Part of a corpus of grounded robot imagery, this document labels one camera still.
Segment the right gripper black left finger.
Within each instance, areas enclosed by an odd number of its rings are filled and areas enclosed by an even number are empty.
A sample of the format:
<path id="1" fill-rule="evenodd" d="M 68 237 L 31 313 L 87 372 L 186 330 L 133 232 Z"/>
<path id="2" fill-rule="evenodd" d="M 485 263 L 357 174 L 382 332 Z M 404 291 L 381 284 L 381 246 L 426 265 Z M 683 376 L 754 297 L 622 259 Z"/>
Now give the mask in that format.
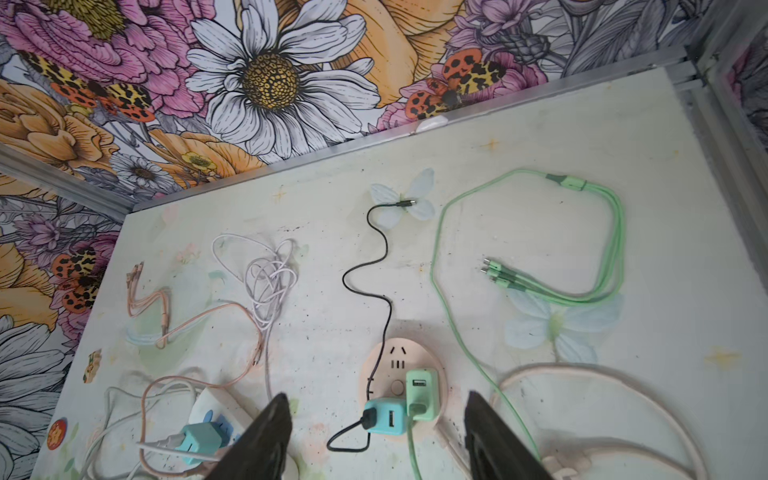
<path id="1" fill-rule="evenodd" d="M 205 476 L 207 480 L 292 479 L 289 399 L 277 394 Z"/>

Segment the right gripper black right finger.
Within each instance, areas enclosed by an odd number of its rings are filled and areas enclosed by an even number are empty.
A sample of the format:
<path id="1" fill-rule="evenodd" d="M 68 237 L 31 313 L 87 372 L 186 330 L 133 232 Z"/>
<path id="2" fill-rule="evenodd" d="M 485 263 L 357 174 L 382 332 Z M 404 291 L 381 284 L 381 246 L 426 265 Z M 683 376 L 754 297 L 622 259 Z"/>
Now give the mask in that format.
<path id="1" fill-rule="evenodd" d="M 471 391 L 464 410 L 465 446 L 475 480 L 551 480 L 490 404 Z"/>

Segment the teal charger with white cable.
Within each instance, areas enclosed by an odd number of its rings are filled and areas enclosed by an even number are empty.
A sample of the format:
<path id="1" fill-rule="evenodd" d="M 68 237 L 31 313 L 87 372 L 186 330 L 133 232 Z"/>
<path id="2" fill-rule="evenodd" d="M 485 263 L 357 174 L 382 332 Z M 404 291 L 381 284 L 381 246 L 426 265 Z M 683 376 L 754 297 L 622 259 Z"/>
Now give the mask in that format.
<path id="1" fill-rule="evenodd" d="M 188 465 L 197 465 L 203 457 L 213 458 L 226 443 L 226 436 L 214 423 L 204 422 L 186 425 L 181 433 L 182 443 L 176 448 Z"/>

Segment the light green USB charger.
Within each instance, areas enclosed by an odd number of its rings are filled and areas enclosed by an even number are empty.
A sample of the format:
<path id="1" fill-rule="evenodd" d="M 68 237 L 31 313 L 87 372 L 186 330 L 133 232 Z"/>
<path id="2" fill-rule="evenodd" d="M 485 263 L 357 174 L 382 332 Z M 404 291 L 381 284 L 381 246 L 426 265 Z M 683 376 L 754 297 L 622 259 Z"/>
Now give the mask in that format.
<path id="1" fill-rule="evenodd" d="M 416 422 L 434 421 L 441 410 L 438 372 L 433 368 L 410 370 L 405 386 L 408 416 Z"/>

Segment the teal charger with black cable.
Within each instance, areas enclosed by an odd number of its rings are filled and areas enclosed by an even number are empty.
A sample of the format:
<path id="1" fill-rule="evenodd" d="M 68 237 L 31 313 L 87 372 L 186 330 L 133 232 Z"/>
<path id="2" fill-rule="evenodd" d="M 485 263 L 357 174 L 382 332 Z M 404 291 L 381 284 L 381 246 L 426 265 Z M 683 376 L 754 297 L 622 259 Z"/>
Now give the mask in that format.
<path id="1" fill-rule="evenodd" d="M 404 435 L 407 430 L 406 400 L 381 397 L 368 401 L 363 409 L 361 425 L 372 434 Z"/>

